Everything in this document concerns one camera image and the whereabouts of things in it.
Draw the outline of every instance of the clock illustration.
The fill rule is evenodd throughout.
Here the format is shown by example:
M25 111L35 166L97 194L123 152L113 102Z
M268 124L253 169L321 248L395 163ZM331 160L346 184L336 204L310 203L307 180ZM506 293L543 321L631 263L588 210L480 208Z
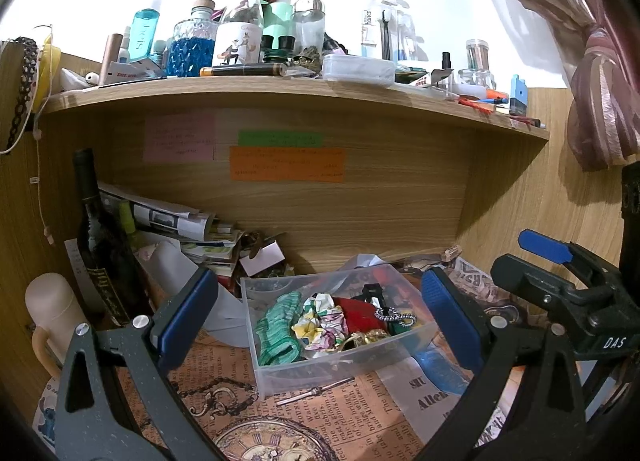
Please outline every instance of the clock illustration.
M230 461L338 461L315 430L281 417L236 421L214 441Z

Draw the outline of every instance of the mouthwash bottle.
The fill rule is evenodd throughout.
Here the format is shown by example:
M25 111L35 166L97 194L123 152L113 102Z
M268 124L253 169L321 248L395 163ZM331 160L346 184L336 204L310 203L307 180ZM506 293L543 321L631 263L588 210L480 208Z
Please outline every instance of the mouthwash bottle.
M149 8L139 10L133 16L129 34L129 60L134 62L151 54L151 47L160 17L162 0L153 0Z
M200 76L201 67L211 66L218 23L211 21L216 3L197 0L191 17L174 26L173 42L166 63L168 76Z

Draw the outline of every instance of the blue clamp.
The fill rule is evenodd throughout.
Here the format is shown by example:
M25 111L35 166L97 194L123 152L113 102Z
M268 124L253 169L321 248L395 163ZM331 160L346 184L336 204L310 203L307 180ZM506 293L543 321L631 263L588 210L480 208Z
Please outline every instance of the blue clamp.
M490 350L491 335L486 315L439 267L432 267L421 280L422 300L436 319L458 364L477 375Z
M574 259L567 243L556 241L551 237L539 234L533 230L523 230L518 236L518 244L523 250L535 253L538 257L552 263L566 264Z
M180 292L154 315L149 339L158 353L161 374L182 365L217 300L217 276L210 269L199 267Z

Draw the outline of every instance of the orange sticky note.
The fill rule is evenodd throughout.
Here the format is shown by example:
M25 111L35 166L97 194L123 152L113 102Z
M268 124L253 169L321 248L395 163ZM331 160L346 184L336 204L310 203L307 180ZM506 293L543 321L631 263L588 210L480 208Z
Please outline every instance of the orange sticky note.
M344 149L230 147L236 181L344 181Z

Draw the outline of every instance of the green fabric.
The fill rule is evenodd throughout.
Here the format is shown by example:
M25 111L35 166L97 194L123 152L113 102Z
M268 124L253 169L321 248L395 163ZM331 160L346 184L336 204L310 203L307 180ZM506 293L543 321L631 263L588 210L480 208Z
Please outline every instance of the green fabric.
M297 320L301 300L299 291L280 295L256 323L255 333L260 339L258 365L289 364L300 356L302 345L291 336L290 327Z

